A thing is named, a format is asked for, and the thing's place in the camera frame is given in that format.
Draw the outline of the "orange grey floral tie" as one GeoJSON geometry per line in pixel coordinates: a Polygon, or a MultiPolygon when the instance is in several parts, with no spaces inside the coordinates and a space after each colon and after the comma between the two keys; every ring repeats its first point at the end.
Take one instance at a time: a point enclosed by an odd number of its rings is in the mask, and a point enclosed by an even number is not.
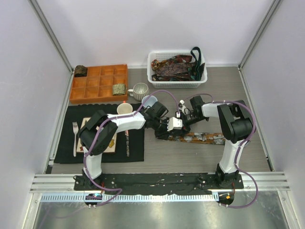
{"type": "Polygon", "coordinates": [[[209,144],[209,145],[225,145],[225,137],[221,133],[195,133],[189,132],[184,136],[170,135],[166,141],[209,144]]]}

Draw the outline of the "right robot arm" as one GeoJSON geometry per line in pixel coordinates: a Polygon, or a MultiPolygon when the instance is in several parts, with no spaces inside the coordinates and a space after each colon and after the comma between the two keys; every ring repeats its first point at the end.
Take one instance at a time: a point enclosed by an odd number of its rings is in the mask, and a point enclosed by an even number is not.
{"type": "Polygon", "coordinates": [[[238,179],[239,160],[245,145],[256,130],[251,110],[240,101],[205,103],[200,95],[190,99],[192,110],[181,100],[179,111],[169,119],[167,131],[172,136],[184,135],[189,126],[209,118],[218,118],[222,135],[225,138],[222,159],[217,164],[215,182],[220,188],[227,188],[238,179]]]}

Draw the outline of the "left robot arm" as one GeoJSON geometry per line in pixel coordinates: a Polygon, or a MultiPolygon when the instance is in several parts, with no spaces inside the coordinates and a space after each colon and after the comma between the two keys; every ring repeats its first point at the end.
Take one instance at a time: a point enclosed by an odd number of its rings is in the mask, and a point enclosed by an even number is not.
{"type": "Polygon", "coordinates": [[[152,128],[164,129],[162,118],[168,109],[160,102],[152,106],[140,106],[135,112],[128,114],[106,114],[97,111],[80,129],[78,137],[84,150],[84,167],[82,181],[84,187],[97,190],[102,183],[102,154],[108,147],[112,137],[126,130],[152,128]]]}

